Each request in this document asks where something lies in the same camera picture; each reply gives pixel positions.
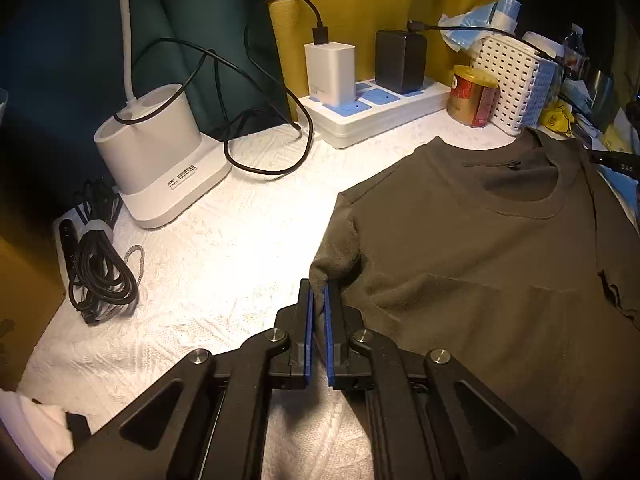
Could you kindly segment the brown t-shirt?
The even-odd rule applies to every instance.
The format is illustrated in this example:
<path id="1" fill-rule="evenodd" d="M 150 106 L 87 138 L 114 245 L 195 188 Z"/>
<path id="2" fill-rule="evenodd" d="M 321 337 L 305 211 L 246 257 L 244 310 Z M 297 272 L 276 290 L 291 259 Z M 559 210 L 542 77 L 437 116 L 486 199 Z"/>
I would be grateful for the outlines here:
<path id="1" fill-rule="evenodd" d="M 574 140 L 434 139 L 337 195 L 309 278 L 449 350 L 587 479 L 639 474 L 639 237 Z"/>

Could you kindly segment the steel tumbler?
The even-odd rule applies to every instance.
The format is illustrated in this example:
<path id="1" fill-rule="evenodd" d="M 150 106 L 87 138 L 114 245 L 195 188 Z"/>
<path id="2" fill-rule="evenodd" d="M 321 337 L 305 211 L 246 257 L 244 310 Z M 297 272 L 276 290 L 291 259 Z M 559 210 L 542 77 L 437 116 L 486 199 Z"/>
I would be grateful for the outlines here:
<path id="1" fill-rule="evenodd" d="M 590 120 L 598 129 L 604 131 L 614 120 L 616 113 L 613 75 L 591 67 L 586 83 L 591 96 Z"/>

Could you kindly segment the yellow snack bag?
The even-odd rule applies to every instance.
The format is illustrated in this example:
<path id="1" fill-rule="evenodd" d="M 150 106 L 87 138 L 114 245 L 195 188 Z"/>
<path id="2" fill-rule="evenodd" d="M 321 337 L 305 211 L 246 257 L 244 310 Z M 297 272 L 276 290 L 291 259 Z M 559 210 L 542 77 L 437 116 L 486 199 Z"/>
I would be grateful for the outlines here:
<path id="1" fill-rule="evenodd" d="M 574 123 L 573 107 L 563 100 L 557 100 L 545 107 L 538 118 L 539 125 L 563 136 L 573 135 Z"/>

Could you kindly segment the plastic water bottle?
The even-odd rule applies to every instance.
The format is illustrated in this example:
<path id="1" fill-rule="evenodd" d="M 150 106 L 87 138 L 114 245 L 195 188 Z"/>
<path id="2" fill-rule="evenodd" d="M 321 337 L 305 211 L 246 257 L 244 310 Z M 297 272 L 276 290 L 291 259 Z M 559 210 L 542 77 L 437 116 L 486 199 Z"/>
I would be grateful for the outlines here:
<path id="1" fill-rule="evenodd" d="M 588 58 L 584 38 L 582 38 L 583 34 L 584 30 L 577 24 L 573 24 L 570 33 L 563 40 L 563 63 L 568 76 L 574 80 L 582 79 L 585 62 Z"/>

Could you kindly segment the white perforated basket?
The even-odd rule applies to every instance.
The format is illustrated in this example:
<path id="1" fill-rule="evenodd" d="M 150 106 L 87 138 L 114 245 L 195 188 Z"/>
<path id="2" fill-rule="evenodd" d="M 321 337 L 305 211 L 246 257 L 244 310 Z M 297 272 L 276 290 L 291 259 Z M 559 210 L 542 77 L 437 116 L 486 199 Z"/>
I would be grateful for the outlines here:
<path id="1" fill-rule="evenodd" d="M 472 65 L 498 80 L 489 121 L 510 136 L 535 128 L 558 68 L 548 55 L 503 35 L 483 39 Z"/>

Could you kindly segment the red gold can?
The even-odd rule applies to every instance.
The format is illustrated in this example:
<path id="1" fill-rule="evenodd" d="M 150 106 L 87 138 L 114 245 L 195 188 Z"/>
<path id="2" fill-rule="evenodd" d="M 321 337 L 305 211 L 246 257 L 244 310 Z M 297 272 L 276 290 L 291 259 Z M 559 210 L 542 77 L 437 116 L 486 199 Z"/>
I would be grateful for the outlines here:
<path id="1" fill-rule="evenodd" d="M 499 94 L 499 81 L 486 70 L 455 65 L 447 112 L 449 116 L 473 128 L 487 125 Z"/>

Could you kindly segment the white power strip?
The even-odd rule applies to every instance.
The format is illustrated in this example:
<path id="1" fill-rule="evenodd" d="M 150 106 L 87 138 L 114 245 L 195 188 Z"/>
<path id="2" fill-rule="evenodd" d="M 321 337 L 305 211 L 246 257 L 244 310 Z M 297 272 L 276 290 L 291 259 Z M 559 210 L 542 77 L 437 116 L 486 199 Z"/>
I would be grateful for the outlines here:
<path id="1" fill-rule="evenodd" d="M 450 89 L 424 78 L 419 90 L 399 94 L 373 79 L 356 83 L 356 100 L 339 107 L 316 98 L 300 98 L 314 123 L 314 131 L 334 148 L 349 148 L 393 128 L 408 124 L 446 107 Z"/>

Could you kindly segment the white desk lamp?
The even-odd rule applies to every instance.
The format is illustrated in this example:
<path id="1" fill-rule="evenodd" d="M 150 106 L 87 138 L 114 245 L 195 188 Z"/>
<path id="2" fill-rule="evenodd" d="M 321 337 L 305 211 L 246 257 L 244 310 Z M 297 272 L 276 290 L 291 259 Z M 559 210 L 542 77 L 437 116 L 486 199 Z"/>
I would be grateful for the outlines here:
<path id="1" fill-rule="evenodd" d="M 134 95 L 129 0 L 118 0 L 126 106 L 94 134 L 131 217 L 145 229 L 174 221 L 231 169 L 221 142 L 198 130 L 186 87 Z"/>

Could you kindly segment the black power adapter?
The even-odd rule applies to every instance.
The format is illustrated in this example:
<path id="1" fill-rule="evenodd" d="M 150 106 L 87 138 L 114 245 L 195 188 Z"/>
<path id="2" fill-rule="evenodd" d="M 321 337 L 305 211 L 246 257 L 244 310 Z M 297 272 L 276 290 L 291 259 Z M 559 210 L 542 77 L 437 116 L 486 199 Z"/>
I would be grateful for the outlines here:
<path id="1" fill-rule="evenodd" d="M 393 92 L 407 94 L 423 86 L 427 39 L 402 30 L 375 34 L 375 82 Z"/>

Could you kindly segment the white phone charger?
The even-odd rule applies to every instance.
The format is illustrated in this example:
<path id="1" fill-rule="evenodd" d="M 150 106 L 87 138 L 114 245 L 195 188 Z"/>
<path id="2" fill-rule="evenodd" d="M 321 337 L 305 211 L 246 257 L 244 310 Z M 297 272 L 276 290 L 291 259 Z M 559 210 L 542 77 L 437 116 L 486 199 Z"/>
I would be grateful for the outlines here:
<path id="1" fill-rule="evenodd" d="M 356 48 L 335 41 L 304 48 L 309 96 L 333 107 L 354 102 Z"/>

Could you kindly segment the cardboard box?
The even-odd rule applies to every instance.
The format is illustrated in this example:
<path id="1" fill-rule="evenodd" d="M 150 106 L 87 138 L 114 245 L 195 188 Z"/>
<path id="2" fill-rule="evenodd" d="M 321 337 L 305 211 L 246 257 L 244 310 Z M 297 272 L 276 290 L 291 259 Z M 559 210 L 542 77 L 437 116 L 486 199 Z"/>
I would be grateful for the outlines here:
<path id="1" fill-rule="evenodd" d="M 1 388 L 14 390 L 63 300 L 53 236 L 1 240 Z"/>

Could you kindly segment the white cloth pile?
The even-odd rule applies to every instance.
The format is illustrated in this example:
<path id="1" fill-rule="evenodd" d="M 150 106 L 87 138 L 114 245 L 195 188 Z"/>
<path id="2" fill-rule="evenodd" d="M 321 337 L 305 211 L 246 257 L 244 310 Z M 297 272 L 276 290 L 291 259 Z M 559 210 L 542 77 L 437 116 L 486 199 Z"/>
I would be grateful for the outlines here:
<path id="1" fill-rule="evenodd" d="M 1 391 L 2 479 L 52 479 L 62 460 L 90 437 L 86 416 Z"/>

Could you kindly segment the teal curtain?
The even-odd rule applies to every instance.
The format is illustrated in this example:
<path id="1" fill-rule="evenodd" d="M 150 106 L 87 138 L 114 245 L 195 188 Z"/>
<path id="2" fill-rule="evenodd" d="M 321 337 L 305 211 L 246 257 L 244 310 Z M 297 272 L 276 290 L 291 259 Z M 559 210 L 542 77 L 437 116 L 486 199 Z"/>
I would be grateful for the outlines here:
<path id="1" fill-rule="evenodd" d="M 186 82 L 203 132 L 282 104 L 264 0 L 130 0 L 134 90 Z M 65 209 L 106 174 L 93 133 L 125 102 L 118 0 L 1 0 L 1 192 Z"/>

